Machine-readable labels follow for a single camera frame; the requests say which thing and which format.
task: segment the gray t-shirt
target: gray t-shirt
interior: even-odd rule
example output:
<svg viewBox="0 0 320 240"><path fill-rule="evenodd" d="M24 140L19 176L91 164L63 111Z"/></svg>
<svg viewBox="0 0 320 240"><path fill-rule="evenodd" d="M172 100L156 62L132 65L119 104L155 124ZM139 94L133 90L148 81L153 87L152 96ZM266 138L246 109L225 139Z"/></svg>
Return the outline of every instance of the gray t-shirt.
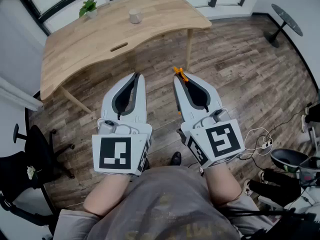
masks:
<svg viewBox="0 0 320 240"><path fill-rule="evenodd" d="M219 208L224 209L257 207L241 196ZM239 231L253 234L272 226L263 216L227 219L222 213L213 207L206 181L198 174L183 166L157 167L130 183L120 204L101 220L62 210L54 240L238 240Z"/></svg>

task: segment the white pot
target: white pot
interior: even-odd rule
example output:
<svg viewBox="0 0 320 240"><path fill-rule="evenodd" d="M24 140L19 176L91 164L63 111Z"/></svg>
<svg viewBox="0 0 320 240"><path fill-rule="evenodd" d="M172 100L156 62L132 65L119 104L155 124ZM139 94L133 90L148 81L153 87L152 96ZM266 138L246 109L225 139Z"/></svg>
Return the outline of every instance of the white pot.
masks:
<svg viewBox="0 0 320 240"><path fill-rule="evenodd" d="M88 15L89 18L93 19L98 15L98 11L95 9L93 11L87 11L85 14Z"/></svg>

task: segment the forearm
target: forearm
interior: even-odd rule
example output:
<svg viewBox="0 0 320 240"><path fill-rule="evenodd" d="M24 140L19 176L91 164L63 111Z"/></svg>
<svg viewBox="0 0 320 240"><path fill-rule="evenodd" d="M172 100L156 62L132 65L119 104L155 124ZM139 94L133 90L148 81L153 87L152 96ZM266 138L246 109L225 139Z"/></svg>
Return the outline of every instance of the forearm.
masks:
<svg viewBox="0 0 320 240"><path fill-rule="evenodd" d="M106 175L84 200L84 209L98 216L107 215L121 200L130 176Z"/></svg>
<svg viewBox="0 0 320 240"><path fill-rule="evenodd" d="M215 206L236 200L242 193L240 184L232 175L226 163L204 170L211 201Z"/></svg>

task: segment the wooden table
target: wooden table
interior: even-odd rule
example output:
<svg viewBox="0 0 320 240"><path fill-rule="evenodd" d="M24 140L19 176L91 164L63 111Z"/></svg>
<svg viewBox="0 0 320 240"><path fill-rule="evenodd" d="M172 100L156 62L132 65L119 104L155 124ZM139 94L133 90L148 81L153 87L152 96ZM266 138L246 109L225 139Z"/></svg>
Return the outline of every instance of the wooden table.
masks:
<svg viewBox="0 0 320 240"><path fill-rule="evenodd" d="M143 20L129 21L129 10L141 9ZM193 29L211 26L186 0L115 0L100 6L98 16L83 16L51 34L45 43L41 72L41 100L59 89L86 112L91 110L62 87L75 73L94 63L111 60L141 43L171 31L187 30L189 67Z"/></svg>

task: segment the black office chair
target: black office chair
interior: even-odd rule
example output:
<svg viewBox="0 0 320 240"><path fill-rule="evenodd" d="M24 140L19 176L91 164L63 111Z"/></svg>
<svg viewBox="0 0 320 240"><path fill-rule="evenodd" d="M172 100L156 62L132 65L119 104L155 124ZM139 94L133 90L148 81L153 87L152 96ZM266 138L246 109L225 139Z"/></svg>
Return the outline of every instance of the black office chair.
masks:
<svg viewBox="0 0 320 240"><path fill-rule="evenodd" d="M75 145L68 144L54 153L53 134L56 134L56 132L55 129L50 132L48 143L36 125L33 125L25 136L19 133L19 125L16 124L13 132L13 142L16 143L18 138L25 140L25 152L20 151L11 156L0 157L0 191L2 191L0 193L0 205L2 208L35 225L48 225L52 234L57 225L58 213L47 198L47 203L53 215L32 214L16 207L13 202L28 188L41 189L44 196L47 197L44 184L60 177L60 174L54 174L54 168L60 169L71 179L75 177L57 161L59 155L69 148L74 149ZM32 176L27 173L28 167L34 168Z"/></svg>
<svg viewBox="0 0 320 240"><path fill-rule="evenodd" d="M20 151L14 155L0 158L0 205L5 211L19 216L38 226L49 226L53 234L58 222L58 213L51 209L53 215L32 214L16 207L13 201L28 188L43 188L43 181L50 181L51 178L39 180L35 172L30 179L27 173L28 167L36 168L37 158Z"/></svg>
<svg viewBox="0 0 320 240"><path fill-rule="evenodd" d="M57 130L53 129L49 133L49 143L45 136L42 134L38 126L33 125L27 133L27 136L19 133L19 125L16 124L13 132L13 142L16 143L17 139L23 139L25 141L24 151L37 157L34 168L36 168L39 179L47 179L53 177L54 168L58 168L63 171L70 179L74 179L75 176L66 169L61 163L57 161L57 157L65 152L67 149L74 149L74 144L68 144L62 149L54 153L53 146L53 135L56 134Z"/></svg>

